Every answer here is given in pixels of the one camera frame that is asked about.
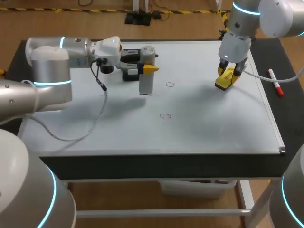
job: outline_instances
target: black mat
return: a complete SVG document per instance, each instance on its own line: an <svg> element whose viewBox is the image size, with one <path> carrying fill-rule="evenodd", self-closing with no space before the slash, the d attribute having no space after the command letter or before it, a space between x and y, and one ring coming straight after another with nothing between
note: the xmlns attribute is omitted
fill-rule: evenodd
<svg viewBox="0 0 304 228"><path fill-rule="evenodd" d="M6 79L31 80L22 41ZM278 39L258 39L251 48L261 76L272 68L278 79L295 75ZM285 155L145 155L44 157L60 179L115 178L261 178L280 177L304 143L304 94L299 81L281 84L285 97L277 96L272 83L263 82L268 101L286 146ZM21 120L2 129L18 133Z"/></svg>

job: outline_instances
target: white box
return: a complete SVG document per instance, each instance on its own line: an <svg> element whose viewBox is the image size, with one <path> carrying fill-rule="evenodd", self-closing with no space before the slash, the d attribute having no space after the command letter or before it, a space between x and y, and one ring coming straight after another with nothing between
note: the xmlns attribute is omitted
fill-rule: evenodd
<svg viewBox="0 0 304 228"><path fill-rule="evenodd" d="M234 188L237 181L230 180L227 183L201 183L179 180L159 181L161 191L166 195L219 198L226 190Z"/></svg>

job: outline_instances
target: black stand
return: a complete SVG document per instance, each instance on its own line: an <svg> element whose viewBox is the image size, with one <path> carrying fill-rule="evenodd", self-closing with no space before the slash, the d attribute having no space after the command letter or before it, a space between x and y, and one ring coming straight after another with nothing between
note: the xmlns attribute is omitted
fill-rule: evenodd
<svg viewBox="0 0 304 228"><path fill-rule="evenodd" d="M131 25L150 25L151 13L146 13L144 11L139 12L128 12L125 18L125 24Z"/></svg>

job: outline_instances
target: yellow black tape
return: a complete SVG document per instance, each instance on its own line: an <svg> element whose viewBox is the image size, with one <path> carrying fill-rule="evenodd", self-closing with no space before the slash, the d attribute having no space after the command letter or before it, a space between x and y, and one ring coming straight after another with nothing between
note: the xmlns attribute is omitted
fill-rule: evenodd
<svg viewBox="0 0 304 228"><path fill-rule="evenodd" d="M229 32L229 29L228 29L228 27L227 27L227 24L228 24L227 13L229 13L229 12L228 12L228 11L222 11L222 12L221 12L221 16L222 16L222 19L223 19L223 23L224 23L224 26L225 26L225 30L226 30L226 32Z"/></svg>
<svg viewBox="0 0 304 228"><path fill-rule="evenodd" d="M74 8L15 8L7 7L0 8L0 11L78 11L78 12L92 12L92 13L127 13L132 12L129 9L74 9ZM197 14L197 13L216 13L220 14L227 11L214 11L214 10L154 10L153 12L165 13L165 14Z"/></svg>
<svg viewBox="0 0 304 228"><path fill-rule="evenodd" d="M127 13L132 10L127 9L74 9L74 8L15 8L15 7L8 7L8 8L0 8L0 11L54 11L54 12L61 12L61 11L73 11L73 12L92 12L92 13Z"/></svg>

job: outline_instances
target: red marker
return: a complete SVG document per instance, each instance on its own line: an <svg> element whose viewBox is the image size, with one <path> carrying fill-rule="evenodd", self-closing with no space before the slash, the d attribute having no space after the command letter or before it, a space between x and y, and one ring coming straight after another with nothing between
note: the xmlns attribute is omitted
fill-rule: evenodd
<svg viewBox="0 0 304 228"><path fill-rule="evenodd" d="M276 80L276 76L275 76L275 74L274 74L274 72L273 72L272 69L268 70L268 74L271 77L271 79ZM279 85L279 83L278 82L274 82L274 84L275 84L275 87L276 87L276 90L277 90L277 93L278 93L279 97L284 96L283 90L282 90L281 86Z"/></svg>

